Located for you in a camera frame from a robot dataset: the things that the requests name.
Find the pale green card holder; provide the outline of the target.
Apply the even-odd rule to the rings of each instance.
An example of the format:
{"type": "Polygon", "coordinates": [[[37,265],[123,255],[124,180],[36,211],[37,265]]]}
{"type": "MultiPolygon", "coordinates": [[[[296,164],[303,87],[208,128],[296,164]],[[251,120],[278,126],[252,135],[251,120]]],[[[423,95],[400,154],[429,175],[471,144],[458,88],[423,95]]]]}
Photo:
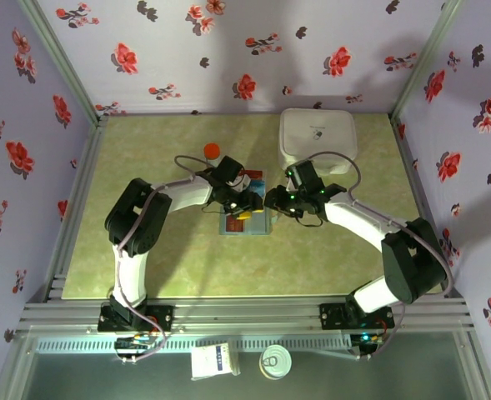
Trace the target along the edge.
{"type": "Polygon", "coordinates": [[[265,208],[262,212],[252,212],[253,215],[249,220],[244,220],[244,233],[228,234],[224,232],[224,223],[226,216],[236,217],[228,212],[220,209],[219,215],[219,234],[229,236],[263,236],[269,235],[272,232],[272,212],[265,208]]]}

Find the white zippered storage case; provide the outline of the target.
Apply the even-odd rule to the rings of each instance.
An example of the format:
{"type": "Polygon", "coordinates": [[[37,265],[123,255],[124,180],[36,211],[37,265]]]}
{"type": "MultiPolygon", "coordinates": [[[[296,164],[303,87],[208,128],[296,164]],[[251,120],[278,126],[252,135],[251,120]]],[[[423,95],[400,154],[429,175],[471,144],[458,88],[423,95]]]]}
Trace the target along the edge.
{"type": "Polygon", "coordinates": [[[282,169],[310,156],[318,175],[345,174],[358,154],[353,116],[342,110],[288,108],[280,115],[278,162],[282,169]]]}

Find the silver tin can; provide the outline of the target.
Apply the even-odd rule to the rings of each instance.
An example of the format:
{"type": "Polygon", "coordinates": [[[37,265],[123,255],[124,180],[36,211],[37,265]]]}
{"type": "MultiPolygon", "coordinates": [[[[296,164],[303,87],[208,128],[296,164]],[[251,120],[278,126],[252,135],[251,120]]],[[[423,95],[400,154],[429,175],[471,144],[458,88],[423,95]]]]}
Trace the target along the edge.
{"type": "Polygon", "coordinates": [[[279,344],[268,346],[260,356],[260,372],[269,380],[279,380],[286,377],[291,368],[291,354],[287,348],[279,344]]]}

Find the white box blue print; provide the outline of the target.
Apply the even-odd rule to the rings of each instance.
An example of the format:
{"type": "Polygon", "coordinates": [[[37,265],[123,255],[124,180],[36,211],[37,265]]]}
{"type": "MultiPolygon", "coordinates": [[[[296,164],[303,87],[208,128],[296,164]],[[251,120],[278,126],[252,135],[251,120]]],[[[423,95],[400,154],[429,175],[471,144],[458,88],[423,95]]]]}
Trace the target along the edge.
{"type": "Polygon", "coordinates": [[[190,354],[193,381],[228,374],[238,376],[241,373],[238,352],[229,342],[195,347],[190,354]]]}

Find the aluminium frame cross rail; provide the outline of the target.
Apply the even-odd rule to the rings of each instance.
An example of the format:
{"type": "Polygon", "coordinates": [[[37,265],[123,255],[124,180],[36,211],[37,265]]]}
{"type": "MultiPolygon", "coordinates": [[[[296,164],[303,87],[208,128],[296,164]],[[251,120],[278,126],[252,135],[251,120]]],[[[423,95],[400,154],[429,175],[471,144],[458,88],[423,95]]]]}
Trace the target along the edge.
{"type": "MultiPolygon", "coordinates": [[[[343,296],[155,298],[150,305],[174,307],[171,332],[179,335],[320,333],[323,303],[342,303],[343,296]]],[[[15,328],[23,332],[95,334],[101,300],[29,303],[15,328]]],[[[425,296],[393,307],[399,333],[472,332],[473,319],[461,298],[425,296]]]]}

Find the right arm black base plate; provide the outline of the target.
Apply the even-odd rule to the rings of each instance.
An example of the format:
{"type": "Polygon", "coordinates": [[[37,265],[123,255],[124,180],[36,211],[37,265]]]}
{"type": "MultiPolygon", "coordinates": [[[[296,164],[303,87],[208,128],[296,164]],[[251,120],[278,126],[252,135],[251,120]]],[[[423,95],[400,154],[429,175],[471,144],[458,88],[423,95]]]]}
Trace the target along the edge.
{"type": "Polygon", "coordinates": [[[319,321],[323,330],[390,329],[395,326],[392,308],[381,307],[365,313],[351,302],[320,304],[319,321]]]}

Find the aluminium frame side rail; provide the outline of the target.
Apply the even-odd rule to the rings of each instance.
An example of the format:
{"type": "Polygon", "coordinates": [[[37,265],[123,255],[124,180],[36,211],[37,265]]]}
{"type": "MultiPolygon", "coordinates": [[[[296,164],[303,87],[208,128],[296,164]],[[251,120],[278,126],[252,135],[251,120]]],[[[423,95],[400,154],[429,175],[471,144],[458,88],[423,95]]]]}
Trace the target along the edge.
{"type": "Polygon", "coordinates": [[[83,218],[83,210],[88,199],[108,120],[109,117],[100,117],[98,123],[91,126],[89,130],[88,140],[83,149],[73,182],[73,189],[68,199],[65,219],[59,229],[47,274],[43,284],[30,298],[28,304],[47,303],[51,300],[62,299],[78,231],[83,218]]]}
{"type": "MultiPolygon", "coordinates": [[[[436,226],[436,223],[434,221],[431,209],[428,204],[428,199],[425,194],[423,184],[421,182],[420,176],[419,176],[419,167],[415,167],[414,163],[416,158],[413,156],[412,151],[409,148],[407,139],[401,138],[401,135],[399,133],[398,128],[402,124],[400,119],[398,117],[393,117],[393,113],[388,113],[388,120],[391,124],[391,127],[393,129],[393,133],[396,137],[396,142],[398,144],[398,148],[401,154],[401,157],[403,159],[403,164],[405,166],[405,170],[408,176],[408,180],[410,183],[410,186],[412,188],[413,196],[415,199],[415,202],[417,204],[417,209],[422,218],[427,220],[430,223],[431,228],[433,229],[434,236],[436,237],[436,241],[438,243],[438,251],[441,253],[443,260],[448,264],[448,269],[453,275],[453,264],[450,264],[450,256],[446,253],[445,247],[442,247],[439,244],[439,240],[443,240],[442,238],[442,231],[439,230],[436,226]]],[[[463,296],[460,294],[460,292],[457,290],[455,286],[452,286],[450,291],[444,295],[446,298],[463,298],[463,296]]]]}

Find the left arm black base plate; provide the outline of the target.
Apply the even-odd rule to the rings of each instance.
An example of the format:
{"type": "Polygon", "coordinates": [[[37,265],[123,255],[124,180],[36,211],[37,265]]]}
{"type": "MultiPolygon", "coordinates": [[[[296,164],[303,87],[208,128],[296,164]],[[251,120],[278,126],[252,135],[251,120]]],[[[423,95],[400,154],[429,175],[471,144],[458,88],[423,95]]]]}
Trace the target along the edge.
{"type": "Polygon", "coordinates": [[[174,319],[173,306],[146,305],[138,309],[138,313],[145,318],[139,317],[123,306],[116,309],[109,302],[104,302],[100,307],[98,331],[100,333],[150,332],[157,329],[153,325],[157,323],[164,332],[171,332],[174,319]]]}

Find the aluminium frame upright post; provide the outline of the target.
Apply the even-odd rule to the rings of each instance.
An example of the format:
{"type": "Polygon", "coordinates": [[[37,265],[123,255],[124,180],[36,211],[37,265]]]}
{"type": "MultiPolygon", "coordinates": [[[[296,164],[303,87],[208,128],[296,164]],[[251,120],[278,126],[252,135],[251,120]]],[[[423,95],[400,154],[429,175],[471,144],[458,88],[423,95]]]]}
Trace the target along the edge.
{"type": "Polygon", "coordinates": [[[456,14],[465,1],[466,0],[446,0],[444,2],[438,20],[418,56],[418,61],[394,105],[393,111],[388,115],[389,121],[392,124],[395,124],[399,120],[399,116],[407,105],[410,97],[415,92],[418,82],[423,78],[426,69],[432,66],[441,42],[445,39],[448,30],[453,25],[456,14]]]}
{"type": "Polygon", "coordinates": [[[68,55],[64,51],[58,36],[47,20],[41,6],[38,4],[38,0],[17,0],[17,3],[25,13],[28,21],[33,25],[34,31],[48,51],[64,82],[77,99],[88,121],[95,127],[99,126],[101,118],[95,111],[86,89],[73,68],[72,63],[69,61],[68,55]]]}

